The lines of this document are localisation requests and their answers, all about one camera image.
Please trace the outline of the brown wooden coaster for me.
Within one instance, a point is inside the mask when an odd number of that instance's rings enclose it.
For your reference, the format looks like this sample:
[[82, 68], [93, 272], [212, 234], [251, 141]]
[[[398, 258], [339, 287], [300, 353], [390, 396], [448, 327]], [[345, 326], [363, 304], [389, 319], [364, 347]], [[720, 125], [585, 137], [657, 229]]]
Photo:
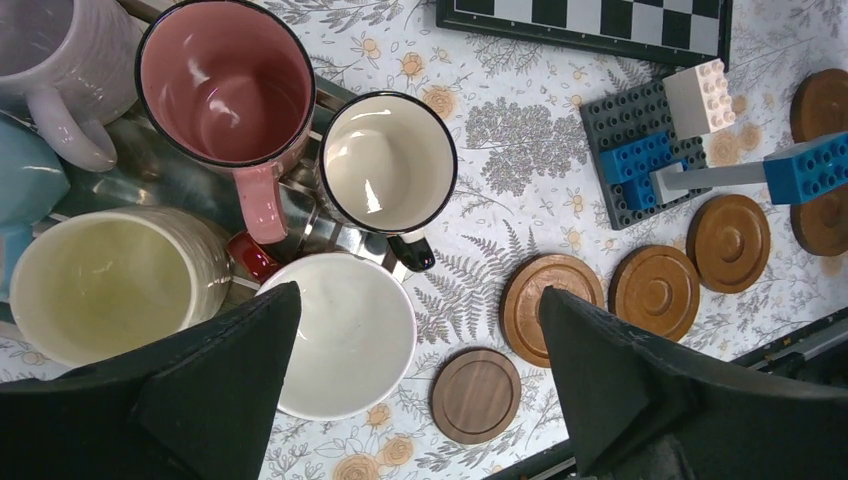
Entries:
[[499, 322], [511, 350], [524, 361], [541, 368], [550, 366], [538, 316], [541, 295], [549, 286], [567, 290], [600, 308], [605, 307], [601, 282], [582, 260], [571, 255], [547, 254], [523, 263], [503, 289]]
[[699, 305], [695, 267], [681, 250], [671, 246], [634, 249], [618, 264], [609, 285], [611, 313], [675, 342], [692, 327]]
[[826, 69], [808, 76], [796, 90], [790, 110], [796, 143], [847, 130], [847, 72]]
[[847, 251], [847, 197], [831, 193], [800, 205], [792, 205], [794, 236], [810, 254], [824, 257]]
[[701, 283], [725, 294], [741, 293], [763, 273], [771, 248], [770, 227], [753, 199], [719, 195], [695, 213], [686, 240], [686, 253]]

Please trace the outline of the cream yellow mug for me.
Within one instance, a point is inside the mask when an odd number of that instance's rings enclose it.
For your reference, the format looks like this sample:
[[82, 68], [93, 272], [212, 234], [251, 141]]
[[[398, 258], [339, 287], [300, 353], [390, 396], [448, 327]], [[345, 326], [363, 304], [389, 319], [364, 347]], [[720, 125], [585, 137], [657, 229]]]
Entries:
[[40, 234], [17, 261], [9, 303], [29, 343], [79, 367], [211, 319], [231, 279], [218, 228], [176, 208], [132, 206]]

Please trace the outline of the dark walnut coaster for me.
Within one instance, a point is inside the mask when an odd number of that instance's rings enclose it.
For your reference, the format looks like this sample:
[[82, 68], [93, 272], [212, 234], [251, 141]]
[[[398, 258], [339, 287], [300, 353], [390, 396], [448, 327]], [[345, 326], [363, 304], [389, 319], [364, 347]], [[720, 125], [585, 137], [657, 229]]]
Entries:
[[430, 410], [448, 439], [474, 445], [503, 433], [520, 400], [520, 377], [512, 361], [495, 350], [473, 348], [441, 368], [430, 392]]

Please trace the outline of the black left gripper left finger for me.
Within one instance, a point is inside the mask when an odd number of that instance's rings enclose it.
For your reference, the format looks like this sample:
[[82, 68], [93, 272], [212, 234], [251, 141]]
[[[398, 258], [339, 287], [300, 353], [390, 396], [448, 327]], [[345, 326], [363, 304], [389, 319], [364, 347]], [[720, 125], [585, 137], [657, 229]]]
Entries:
[[254, 479], [301, 317], [293, 282], [52, 380], [1, 387], [5, 479]]

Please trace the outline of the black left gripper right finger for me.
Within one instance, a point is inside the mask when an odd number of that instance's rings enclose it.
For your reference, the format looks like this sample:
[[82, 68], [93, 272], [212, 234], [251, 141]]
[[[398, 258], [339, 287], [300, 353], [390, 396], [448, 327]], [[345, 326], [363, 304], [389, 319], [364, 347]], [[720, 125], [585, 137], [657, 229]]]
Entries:
[[538, 317], [581, 476], [846, 477], [845, 389], [715, 359], [553, 287]]

